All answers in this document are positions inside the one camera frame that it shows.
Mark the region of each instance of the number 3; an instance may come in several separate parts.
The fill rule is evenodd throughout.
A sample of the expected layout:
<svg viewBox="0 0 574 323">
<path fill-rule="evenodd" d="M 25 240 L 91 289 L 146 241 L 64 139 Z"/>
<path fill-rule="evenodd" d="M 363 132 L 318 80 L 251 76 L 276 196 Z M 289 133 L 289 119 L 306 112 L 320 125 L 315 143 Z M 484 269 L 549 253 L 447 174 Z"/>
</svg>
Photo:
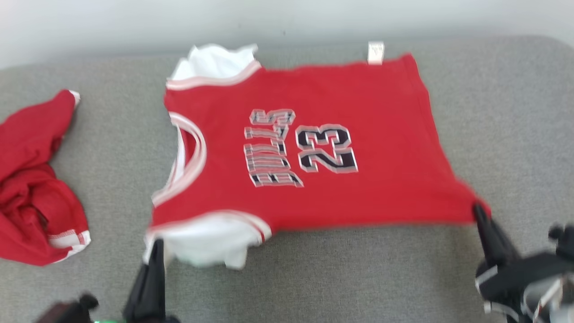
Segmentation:
<svg viewBox="0 0 574 323">
<path fill-rule="evenodd" d="M 351 144 L 349 130 L 341 125 L 322 125 L 320 127 L 299 126 L 295 130 L 299 153 L 299 165 L 306 172 L 318 172 L 317 164 L 337 173 L 358 172 L 357 163 Z M 331 144 L 333 155 L 316 148 L 317 145 Z"/>
</svg>

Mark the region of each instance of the gray fabric surface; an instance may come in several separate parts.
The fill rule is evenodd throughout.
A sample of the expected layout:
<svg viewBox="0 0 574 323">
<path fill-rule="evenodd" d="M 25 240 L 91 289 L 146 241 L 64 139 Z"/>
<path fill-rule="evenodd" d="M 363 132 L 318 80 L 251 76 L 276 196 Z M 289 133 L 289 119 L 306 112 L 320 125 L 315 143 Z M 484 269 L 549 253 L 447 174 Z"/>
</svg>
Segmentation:
<svg viewBox="0 0 574 323">
<path fill-rule="evenodd" d="M 366 59 L 366 44 L 260 49 L 263 65 Z M 455 171 L 518 248 L 549 248 L 574 220 L 574 51 L 538 37 L 387 43 L 411 51 Z M 90 59 L 0 71 L 0 119 L 69 88 L 82 95 L 52 161 L 82 201 L 92 244 L 45 268 L 0 260 L 0 322 L 32 322 L 87 290 L 94 319 L 119 318 L 139 268 L 151 193 L 176 154 L 162 104 L 173 56 Z M 167 308 L 183 322 L 501 322 L 474 288 L 474 227 L 391 226 L 280 233 L 243 271 L 168 268 Z"/>
</svg>

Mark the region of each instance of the red cloth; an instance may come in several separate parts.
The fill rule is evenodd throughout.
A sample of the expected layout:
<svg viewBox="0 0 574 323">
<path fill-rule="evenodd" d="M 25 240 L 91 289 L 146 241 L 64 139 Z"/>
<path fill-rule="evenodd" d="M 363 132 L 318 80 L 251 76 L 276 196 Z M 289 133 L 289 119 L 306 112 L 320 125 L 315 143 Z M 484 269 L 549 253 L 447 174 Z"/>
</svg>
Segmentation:
<svg viewBox="0 0 574 323">
<path fill-rule="evenodd" d="M 90 243 L 80 201 L 47 163 L 79 101 L 68 90 L 0 125 L 0 257 L 44 266 Z"/>
</svg>

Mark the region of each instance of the white label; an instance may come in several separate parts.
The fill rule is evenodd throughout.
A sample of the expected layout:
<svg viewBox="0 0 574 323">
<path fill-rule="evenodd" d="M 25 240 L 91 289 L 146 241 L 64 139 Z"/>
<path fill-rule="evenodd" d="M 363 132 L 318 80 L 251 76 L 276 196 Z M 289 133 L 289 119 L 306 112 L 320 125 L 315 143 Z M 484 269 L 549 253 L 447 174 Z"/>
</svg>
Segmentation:
<svg viewBox="0 0 574 323">
<path fill-rule="evenodd" d="M 367 62 L 369 64 L 382 64 L 385 55 L 385 44 L 382 41 L 369 41 L 369 54 Z"/>
</svg>

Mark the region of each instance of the white background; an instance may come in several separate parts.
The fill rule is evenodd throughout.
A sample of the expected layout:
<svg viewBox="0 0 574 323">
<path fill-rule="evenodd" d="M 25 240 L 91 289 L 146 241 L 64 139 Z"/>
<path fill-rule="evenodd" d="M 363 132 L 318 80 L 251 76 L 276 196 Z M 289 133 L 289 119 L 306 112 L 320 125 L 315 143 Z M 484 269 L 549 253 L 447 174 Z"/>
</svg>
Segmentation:
<svg viewBox="0 0 574 323">
<path fill-rule="evenodd" d="M 0 68 L 71 56 L 493 34 L 574 45 L 574 0 L 0 0 Z"/>
</svg>

